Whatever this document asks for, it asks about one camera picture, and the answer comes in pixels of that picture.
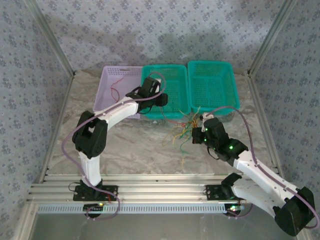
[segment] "green basket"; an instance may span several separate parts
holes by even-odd
[[[240,108],[232,65],[223,61],[190,61],[188,63],[189,101],[193,112],[211,112],[222,106]],[[227,115],[232,109],[217,111]]]
[[[181,119],[184,116],[181,112],[189,114],[191,108],[188,101],[187,68],[183,65],[175,64],[146,65],[142,68],[141,83],[151,72],[161,73],[166,80],[164,92],[168,95],[168,103],[162,108],[165,117],[168,119]],[[161,79],[158,74],[152,74],[150,77]],[[163,114],[160,107],[154,106],[146,116],[149,119],[164,119]]]

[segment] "colored wires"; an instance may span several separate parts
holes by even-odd
[[[116,85],[117,83],[119,83],[119,82],[122,81],[123,79],[124,79],[124,77],[121,78],[121,79],[119,79],[118,81],[112,83],[112,85],[111,85],[111,87],[110,87],[110,89],[111,89],[111,97],[115,100],[116,103],[119,102],[119,100],[120,100],[120,94],[119,94],[118,90],[114,88],[114,85]],[[113,94],[114,92],[113,92],[113,91],[116,91],[116,93],[118,94],[118,99],[116,99],[116,98],[114,97],[114,94]]]
[[[166,116],[163,113],[163,110],[161,109],[161,113],[164,116],[164,118],[170,122],[170,123],[174,123],[174,124],[178,124],[177,126],[174,126],[171,128],[170,132],[164,137],[164,139],[162,140],[162,145],[166,146],[167,144],[172,142],[173,147],[176,149],[175,146],[175,142],[176,140],[181,140],[183,138],[184,141],[181,143],[179,150],[182,153],[182,163],[181,163],[181,167],[183,168],[184,162],[185,162],[185,154],[188,153],[183,149],[184,144],[186,144],[192,137],[192,129],[193,128],[197,128],[198,127],[198,121],[200,120],[199,118],[196,119],[197,114],[199,113],[199,109],[198,108],[197,112],[191,117],[189,115],[184,114],[182,111],[180,111],[184,116],[186,116],[188,118],[188,122],[176,122],[176,121],[172,121],[168,118],[166,118]],[[165,143],[166,139],[168,138],[169,135],[173,135],[173,138]]]

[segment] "robotic arm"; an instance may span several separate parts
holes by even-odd
[[[93,186],[98,188],[102,186],[100,154],[106,147],[108,130],[123,119],[140,113],[144,109],[152,108],[153,106],[163,107],[167,105],[168,95],[165,93],[160,94],[156,98],[141,101],[141,99],[148,99],[155,96],[159,92],[159,89],[159,80],[147,77],[142,86],[135,88],[119,101],[122,104],[116,103],[113,106],[95,113],[89,111],[82,113],[77,124],[78,126],[94,116],[99,116],[82,126],[72,137],[75,148],[79,151],[82,169],[84,170],[86,178]],[[84,176],[82,176],[80,183],[86,185],[84,187],[87,188],[89,192],[91,191],[90,185]]]
[[[261,161],[254,159],[247,146],[237,139],[229,138],[223,124],[212,114],[204,113],[200,119],[203,125],[192,130],[192,143],[204,143],[208,152],[213,149],[220,160],[240,170],[256,183],[232,173],[222,181],[221,188],[206,186],[207,199],[217,197],[221,192],[226,199],[246,199],[274,217],[277,225],[287,234],[296,236],[314,218],[311,209],[296,195],[315,208],[313,193],[307,187],[298,189]]]

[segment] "purple plastic basket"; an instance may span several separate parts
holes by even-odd
[[[118,80],[123,78],[115,84],[113,88],[119,92],[120,100],[123,99],[127,93],[139,87],[141,85],[141,73],[142,66],[105,66],[95,97],[93,111],[101,111],[116,103],[111,95],[111,85]],[[118,98],[116,91],[113,91],[113,96]],[[140,114],[135,114],[128,118],[139,119]]]

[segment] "patterned wallpaper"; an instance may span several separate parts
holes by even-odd
[[[299,0],[254,79],[285,177],[313,191],[320,214],[319,65],[320,2]]]
[[[37,0],[75,70],[228,61],[248,69],[278,0]]]
[[[0,239],[40,173],[69,77],[23,1],[0,1]]]

